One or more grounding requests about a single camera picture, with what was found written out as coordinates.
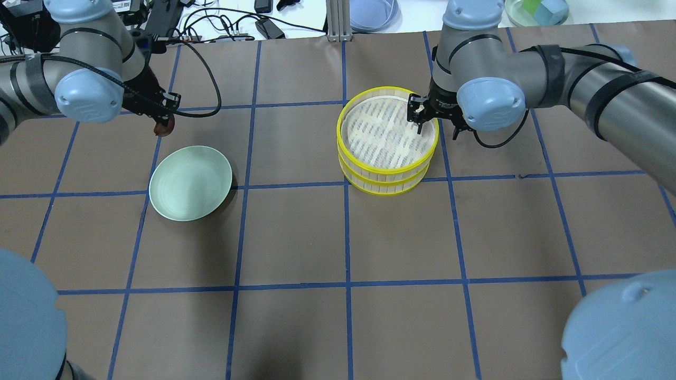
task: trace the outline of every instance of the plastic container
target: plastic container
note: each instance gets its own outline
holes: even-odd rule
[[[506,0],[505,11],[509,20],[516,26],[539,26],[540,23],[523,7],[524,0]],[[555,25],[572,24],[570,12],[568,12],[561,21]]]
[[[150,178],[150,202],[163,217],[187,222],[207,216],[228,195],[233,169],[223,153],[194,145],[170,154]]]
[[[398,11],[397,0],[350,0],[349,24],[355,32],[377,32],[387,28]]]
[[[423,179],[439,141],[439,124],[406,121],[411,91],[377,87],[355,96],[337,124],[338,161],[345,177],[374,195],[396,195]]]

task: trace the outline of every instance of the blue tape line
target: blue tape line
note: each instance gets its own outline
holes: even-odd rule
[[[610,275],[583,275],[585,280],[620,280],[638,276],[640,273],[614,273]]]
[[[347,58],[345,56],[345,41],[341,42],[341,65],[343,75],[343,106],[347,105]]]
[[[512,47],[512,52],[516,53],[516,45],[514,44],[514,38],[512,37],[512,31],[509,28],[505,28],[507,33],[507,39],[509,39],[509,45]]]
[[[239,281],[242,271],[242,252],[244,248],[244,228],[246,225],[247,204],[249,201],[249,179],[251,178],[251,155],[254,148],[254,126],[256,124],[256,97],[258,96],[258,75],[260,72],[261,42],[256,49],[256,69],[253,74],[253,95],[251,96],[251,120],[249,123],[249,147],[247,152],[247,170],[244,179],[244,196],[242,197],[242,217],[239,221],[239,242],[237,245],[237,264],[235,267],[235,290],[233,292],[233,307],[230,314],[230,333],[228,335],[228,352],[226,357],[225,378],[230,380],[233,369],[233,352],[235,350],[235,323],[237,321],[237,305],[239,303]]]
[[[575,245],[573,244],[573,236],[571,235],[571,229],[568,226],[568,218],[566,218],[566,212],[563,209],[563,202],[561,202],[561,195],[558,192],[558,185],[556,184],[556,178],[554,172],[552,171],[552,164],[549,160],[549,155],[547,154],[547,147],[545,146],[544,138],[542,137],[542,131],[540,130],[539,122],[537,121],[537,115],[535,115],[535,110],[531,110],[531,117],[533,118],[533,123],[535,125],[535,132],[537,132],[537,139],[540,141],[542,146],[542,154],[545,158],[545,163],[547,164],[547,171],[550,174],[550,181],[552,183],[552,188],[554,190],[554,197],[556,198],[556,206],[558,207],[558,213],[561,217],[561,223],[563,224],[563,231],[566,235],[566,241],[568,242],[568,249],[571,252],[571,259],[573,260],[573,266],[575,267],[575,275],[577,276],[578,284],[580,285],[580,292],[584,297],[587,295],[587,289],[585,287],[585,281],[582,277],[582,270],[580,269],[580,263],[577,260],[577,252],[575,251]]]
[[[126,294],[126,289],[75,289],[59,290],[59,295],[85,295],[85,294]]]
[[[343,79],[343,106],[347,104],[347,53],[345,41],[341,42],[341,75]],[[354,380],[352,346],[352,272],[349,247],[349,181],[343,177],[343,207],[345,209],[345,320],[347,332],[347,379]]]
[[[554,176],[559,177],[572,177],[572,176],[627,176],[627,175],[637,175],[645,174],[643,170],[615,170],[607,172],[573,172],[573,173],[554,173]]]
[[[134,191],[93,191],[90,193],[57,193],[56,198],[71,198],[71,197],[120,197],[125,195],[143,195],[146,190]]]
[[[161,287],[129,289],[129,294],[160,294],[160,293],[209,293],[213,291],[233,291],[234,286],[200,286],[200,287]]]
[[[497,176],[451,176],[451,181],[490,181],[495,179],[515,179],[513,174],[497,175]]]
[[[401,281],[357,281],[352,287],[389,287],[389,286],[418,286],[418,285],[462,285],[463,279],[433,279],[433,280],[401,280]]]
[[[155,153],[153,154],[153,162],[150,165],[150,175],[148,176],[148,183],[150,183],[150,178],[155,171],[155,167],[158,164],[158,156],[160,155],[160,144],[162,143],[161,138],[157,138],[155,142]],[[143,209],[141,210],[141,217],[139,218],[139,228],[136,232],[136,240],[134,242],[134,250],[132,252],[131,263],[129,264],[129,274],[127,275],[127,284],[126,288],[131,289],[131,283],[134,279],[134,271],[136,269],[136,259],[139,255],[139,248],[141,246],[141,235],[143,234],[143,226],[145,225],[145,215],[148,211],[148,204],[150,203],[150,196],[148,193],[145,193],[145,200],[143,201]]]
[[[325,289],[345,287],[347,283],[298,283],[298,284],[269,284],[269,285],[240,285],[240,291],[257,290],[288,290],[288,289]]]
[[[422,39],[425,40],[425,51],[427,52],[427,63],[429,63],[429,72],[432,73],[432,50],[429,48],[429,39],[427,38],[427,32],[422,32]]]
[[[185,107],[185,108],[179,108],[178,110],[181,112],[186,112],[186,111],[211,111],[215,108],[215,106],[210,106],[210,107]],[[251,108],[250,104],[243,104],[243,105],[221,105],[220,109],[221,110],[242,110],[242,109],[249,109]]]
[[[66,115],[64,114],[56,114],[56,115],[44,115],[44,116],[39,116],[37,119],[58,119],[58,118],[65,118]]]
[[[269,103],[269,104],[257,104],[257,108],[271,108],[271,107],[300,107],[303,105],[331,105],[331,104],[342,104],[341,100],[327,100],[327,101],[301,101],[297,103]]]
[[[108,380],[113,380],[113,371],[115,369],[115,362],[118,358],[118,350],[120,349],[120,337],[122,336],[122,327],[124,326],[124,316],[126,314],[127,303],[129,302],[129,294],[124,294],[122,300],[122,311],[120,311],[120,320],[118,321],[118,330],[115,334],[115,344],[113,345],[113,353],[110,356],[110,366],[108,367]]]
[[[519,175],[518,178],[519,179],[549,178],[549,174],[548,173],[526,174],[525,176]]]
[[[552,281],[577,281],[577,276],[494,277],[486,279],[467,279],[467,281],[470,284],[543,283]]]
[[[431,65],[432,55],[429,51],[429,45],[426,45],[428,62]],[[456,179],[451,172],[451,166],[448,161],[448,150],[446,149],[446,137],[443,131],[443,121],[439,120],[439,143],[441,144],[441,152],[443,153],[443,165],[446,169],[446,178],[448,180],[448,195],[451,202],[451,212],[453,214],[453,228],[456,234],[456,247],[458,250],[458,261],[460,263],[460,274],[462,275],[462,292],[465,299],[465,310],[467,313],[467,327],[469,330],[470,342],[472,345],[472,358],[474,360],[474,371],[478,380],[481,380],[481,363],[479,362],[479,348],[477,347],[477,334],[474,327],[474,315],[472,313],[472,301],[470,299],[469,286],[467,284],[467,271],[464,264],[464,254],[462,252],[462,240],[460,238],[460,225],[458,224],[458,211],[456,208],[456,197],[453,190],[453,181]]]
[[[441,176],[441,177],[433,177],[433,178],[423,178],[421,182],[446,182],[448,181],[448,178]]]
[[[33,255],[30,257],[30,262],[33,264],[38,257],[38,251],[40,250],[40,245],[42,244],[42,238],[45,235],[45,229],[47,228],[47,221],[49,221],[49,215],[51,214],[51,209],[54,206],[55,194],[59,191],[59,186],[61,185],[61,180],[64,177],[64,172],[66,171],[66,165],[68,164],[68,158],[70,157],[70,152],[73,149],[73,143],[75,142],[75,135],[77,135],[78,128],[80,127],[80,122],[76,122],[73,127],[73,133],[70,135],[70,140],[68,141],[68,148],[66,148],[66,154],[64,155],[64,161],[61,163],[61,169],[59,170],[59,176],[56,178],[56,184],[54,184],[54,190],[52,191],[51,197],[49,199],[49,206],[47,206],[47,211],[45,213],[45,218],[43,219],[42,226],[40,227],[40,233],[38,234],[38,239],[35,242],[35,247],[33,248]]]
[[[322,187],[322,186],[342,186],[340,182],[307,182],[307,183],[278,183],[272,185],[250,185],[247,189],[287,189],[291,187]]]
[[[591,33],[594,35],[594,41],[596,43],[601,43],[601,40],[598,39],[598,33],[596,32],[594,24],[589,24],[589,27],[591,28]]]
[[[610,273],[603,275],[583,275],[585,280],[628,279],[640,273]],[[385,281],[351,281],[349,287],[395,287],[395,286],[430,286],[430,285],[463,285],[463,284],[496,284],[496,283],[546,283],[554,281],[576,281],[577,276],[534,276],[534,277],[486,277],[476,279],[427,279],[427,280],[385,280]],[[336,289],[347,287],[347,282],[329,283],[287,283],[267,285],[234,285],[201,286],[201,287],[158,287],[132,289],[67,289],[59,290],[60,295],[86,294],[160,294],[160,293],[201,293],[213,291],[266,291],[288,289]]]
[[[176,70],[178,69],[178,61],[180,59],[180,46],[176,48],[176,57],[174,58],[174,67],[172,69],[171,79],[169,80],[168,91],[171,92],[174,88],[174,80],[176,79]],[[155,167],[158,164],[158,156],[160,155],[160,145],[162,144],[162,138],[158,137],[155,142],[155,152],[153,154],[153,161],[150,164],[150,173],[148,174],[148,183],[150,184],[150,178],[153,176]],[[134,242],[134,251],[132,253],[131,263],[129,264],[129,274],[127,276],[126,284],[126,293],[124,294],[124,299],[122,300],[122,310],[120,311],[120,320],[118,321],[118,330],[115,333],[115,343],[113,345],[113,352],[110,357],[110,366],[108,367],[108,376],[107,380],[113,379],[113,373],[115,371],[115,363],[118,356],[118,348],[120,347],[120,338],[122,337],[122,328],[124,327],[124,317],[126,316],[126,309],[129,303],[129,294],[131,289],[132,280],[134,278],[134,270],[136,268],[136,259],[139,254],[139,247],[141,245],[141,236],[143,235],[143,225],[145,224],[145,215],[148,211],[148,203],[150,202],[150,196],[148,192],[145,192],[145,201],[143,202],[143,209],[141,210],[141,217],[139,218],[139,228],[137,230],[136,241]]]
[[[669,211],[669,216],[671,216],[671,222],[673,222],[674,227],[676,227],[676,213],[674,213],[674,207],[671,204],[671,201],[669,201],[669,197],[667,196],[667,191],[665,191],[665,188],[662,186],[659,186],[660,188],[660,193],[662,193],[662,198],[665,200],[665,204],[667,205],[667,211]]]
[[[345,208],[345,313],[347,323],[347,378],[354,379],[354,359],[352,349],[352,272],[349,248],[349,187],[343,186]]]
[[[21,199],[21,198],[50,198],[53,194],[42,193],[42,194],[7,194],[0,195],[0,199]]]
[[[169,79],[169,92],[174,90],[174,81],[176,80],[176,70],[178,69],[178,62],[180,61],[181,45],[176,48],[176,57],[174,57],[174,67],[171,71],[171,78]]]

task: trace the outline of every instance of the black cable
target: black cable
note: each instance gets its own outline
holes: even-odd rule
[[[118,86],[122,87],[123,89],[127,90],[128,92],[132,93],[134,96],[138,97],[141,101],[145,102],[146,104],[152,105],[153,107],[159,108],[160,110],[171,113],[171,114],[175,114],[175,115],[179,115],[179,116],[185,116],[187,118],[207,118],[209,116],[213,116],[213,115],[217,114],[220,111],[220,108],[221,108],[221,105],[222,105],[222,99],[221,99],[221,96],[220,96],[220,90],[218,89],[218,83],[216,83],[216,79],[214,78],[214,74],[212,73],[211,68],[209,67],[209,65],[207,65],[207,62],[204,60],[204,58],[201,56],[201,54],[194,47],[190,46],[190,44],[188,44],[184,41],[178,41],[178,42],[182,43],[183,45],[186,45],[199,58],[199,60],[204,65],[204,68],[207,70],[207,73],[209,74],[209,78],[211,79],[211,81],[214,85],[214,90],[216,90],[216,98],[218,100],[218,104],[216,105],[216,107],[213,110],[211,110],[211,111],[209,111],[205,114],[188,114],[186,112],[180,112],[180,111],[177,111],[177,110],[172,110],[171,108],[166,107],[165,105],[160,104],[160,103],[146,97],[145,95],[141,94],[140,92],[138,92],[135,89],[133,89],[132,87],[130,87],[128,84],[118,80],[117,78],[114,78],[113,76],[109,75],[108,73],[106,73],[102,70],[99,70],[98,68],[96,68],[96,67],[94,67],[94,66],[92,66],[92,65],[90,65],[86,62],[82,62],[80,60],[76,60],[76,59],[71,58],[71,57],[62,57],[60,55],[43,55],[42,57],[46,61],[66,62],[66,63],[69,63],[69,64],[74,64],[74,65],[86,68],[87,70],[93,71],[96,74],[110,80],[111,82],[115,83],[116,85],[118,85]]]
[[[253,14],[245,14],[244,16],[238,18],[237,21],[235,21],[235,29],[239,30],[239,22],[246,18],[253,18],[254,20],[258,21],[261,19],[261,16]]]
[[[228,24],[230,24],[230,29],[233,28],[233,21],[230,20],[230,18],[229,18],[228,16],[222,14],[222,15],[220,15],[219,17],[220,17],[220,18],[225,18],[226,20],[228,20]]]
[[[14,55],[11,57],[0,58],[0,64],[5,64],[7,62],[18,62],[26,59],[25,55]]]
[[[7,36],[9,36],[9,33],[3,34],[3,35],[0,36],[0,50],[2,50],[2,55],[7,55],[7,53],[5,53],[5,46],[4,46],[5,43],[2,41],[2,39],[7,37]]]
[[[479,143],[479,145],[481,145],[481,146],[484,147],[484,148],[488,148],[488,149],[495,149],[495,148],[499,148],[499,147],[503,147],[503,146],[507,145],[507,143],[510,142],[513,138],[515,138],[516,135],[521,131],[521,129],[523,128],[523,125],[526,124],[526,119],[528,118],[528,113],[529,113],[529,111],[530,111],[530,110],[526,110],[526,112],[523,114],[523,119],[521,119],[521,123],[518,125],[518,127],[516,128],[516,130],[514,130],[514,133],[512,133],[512,134],[507,138],[507,140],[502,141],[501,143],[496,144],[496,145],[489,145],[489,144],[484,143],[484,142],[479,138],[479,134],[477,133],[476,130],[472,130],[472,132],[474,132],[474,140],[477,140],[477,142]]]
[[[292,24],[292,23],[290,23],[290,22],[286,22],[286,21],[281,20],[281,19],[278,19],[278,18],[269,17],[269,16],[257,14],[257,13],[254,13],[254,12],[241,11],[241,10],[239,10],[239,9],[232,9],[232,8],[221,8],[221,7],[213,7],[213,8],[208,8],[208,9],[214,10],[214,11],[231,11],[231,12],[237,12],[237,13],[241,13],[241,14],[249,14],[249,15],[253,15],[253,16],[264,16],[264,17],[267,17],[267,18],[269,18],[269,19],[271,19],[271,20],[279,21],[279,22],[281,22],[282,24],[286,24],[286,25],[289,25],[289,26],[294,26],[294,27],[296,27],[296,28],[303,28],[303,29],[313,30],[314,32],[325,33],[325,31],[323,31],[323,30],[321,30],[321,29],[315,29],[315,28],[311,28],[311,27],[309,27],[309,26],[303,26],[303,25],[298,25],[298,24]],[[183,26],[184,26],[183,29],[186,28],[186,25],[187,25],[187,23],[188,23],[188,20],[189,20],[191,17],[193,17],[197,12],[200,12],[200,11],[203,11],[203,10],[204,10],[204,9],[198,9],[197,11],[194,11],[193,13],[189,14],[189,15],[185,18],[185,21],[184,21],[184,23],[183,23]]]
[[[170,36],[173,36],[173,35],[174,35],[174,31],[176,31],[176,33],[178,33],[178,36],[176,36],[177,38],[179,38],[180,36],[183,35],[183,33],[182,33],[178,28],[169,28],[169,29],[167,29],[167,33],[166,33],[166,34],[167,34],[167,35],[170,35]]]
[[[216,25],[214,25],[214,23],[211,21],[212,18],[218,19],[218,21],[220,21],[220,23],[223,27],[219,28]],[[188,36],[192,37],[192,32],[194,32],[195,35],[197,36],[197,31],[194,29],[193,25],[195,25],[196,23],[198,23],[199,21],[202,21],[204,19],[209,19],[209,21],[212,23],[212,26],[214,27],[214,30],[217,30],[219,32],[225,32],[225,33],[228,34],[228,36],[231,35],[229,30],[228,30],[228,24],[219,15],[208,14],[208,15],[204,15],[204,16],[198,18],[194,23],[190,24],[187,28],[183,29],[183,31],[180,32],[179,36],[182,36],[182,35],[187,33]]]
[[[574,55],[581,55],[583,57],[590,57],[590,58],[596,58],[597,60],[608,62],[611,64],[616,64],[626,70],[629,70],[631,72],[639,72],[642,71],[642,69],[630,65],[627,62],[624,62],[623,60],[618,60],[613,57],[608,57],[607,55],[599,54],[599,53],[592,53],[591,51],[586,51],[586,50],[578,50],[578,49],[569,49],[567,47],[562,47],[561,48],[562,53],[568,53],[568,54],[574,54]],[[672,89],[676,89],[676,82],[673,82],[672,80],[669,80],[663,76],[660,76],[659,78],[656,78],[653,80],[653,82],[658,83],[662,86],[667,86]]]
[[[203,11],[203,12],[204,12],[204,16],[200,17],[197,21],[204,20],[205,18],[207,18],[207,19],[209,19],[209,23],[212,25],[212,28],[214,28],[215,30],[217,30],[217,31],[219,31],[219,32],[222,32],[223,30],[227,30],[227,29],[228,29],[227,25],[225,24],[225,21],[223,21],[223,19],[222,19],[219,15],[207,13],[207,12],[209,11],[209,9],[199,9],[199,10],[197,10],[197,11],[195,11],[195,12],[199,12],[199,11]],[[212,20],[212,18],[218,18],[218,21],[220,21],[220,23],[221,23],[221,25],[223,26],[223,28],[219,28],[219,27],[217,27],[216,25],[214,25],[214,21]],[[184,31],[186,30],[186,22],[183,23],[183,30],[184,30]]]

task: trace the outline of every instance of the green bowl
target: green bowl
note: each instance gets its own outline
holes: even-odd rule
[[[211,147],[185,147],[162,160],[150,178],[150,203],[163,217],[187,222],[207,216],[228,195],[233,169]]]

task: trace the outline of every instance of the light blue joint cover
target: light blue joint cover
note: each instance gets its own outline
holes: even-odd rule
[[[99,68],[118,80],[120,76]],[[54,100],[64,115],[79,122],[107,122],[120,114],[124,89],[86,68],[75,70],[56,85]]]
[[[0,248],[0,379],[55,379],[66,354],[66,314],[30,261]]]
[[[497,130],[523,117],[526,95],[509,80],[486,76],[460,86],[458,104],[470,127],[476,130]]]
[[[60,24],[98,20],[113,10],[110,0],[45,0],[45,7]]]
[[[564,380],[676,379],[676,270],[587,295],[563,331]]]
[[[626,64],[630,64],[632,66],[636,66],[637,64],[636,57],[633,56],[633,54],[631,53],[631,49],[628,48],[627,46],[618,43],[602,43],[601,45],[605,45],[615,50],[620,55],[622,62],[625,62]]]
[[[485,30],[502,20],[502,0],[449,0],[443,23],[459,30]]]

